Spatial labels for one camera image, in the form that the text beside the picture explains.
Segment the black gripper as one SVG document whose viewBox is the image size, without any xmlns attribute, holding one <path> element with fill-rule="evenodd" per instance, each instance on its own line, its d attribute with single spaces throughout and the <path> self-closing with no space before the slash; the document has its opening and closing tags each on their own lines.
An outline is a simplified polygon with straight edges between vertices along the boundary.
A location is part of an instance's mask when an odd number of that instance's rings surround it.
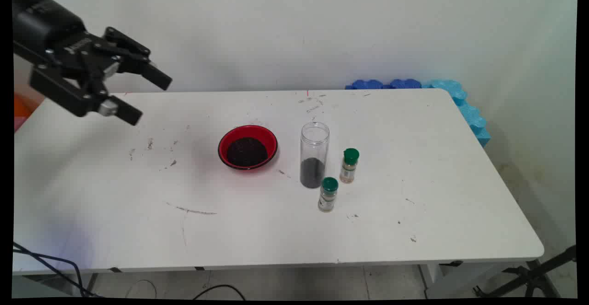
<svg viewBox="0 0 589 305">
<path fill-rule="evenodd" d="M 32 64 L 30 86 L 79 118 L 95 112 L 137 125 L 143 112 L 105 86 L 113 74 L 139 75 L 164 91 L 172 82 L 150 49 L 112 27 L 93 35 L 54 0 L 12 0 L 12 29 L 14 52 Z"/>
</svg>

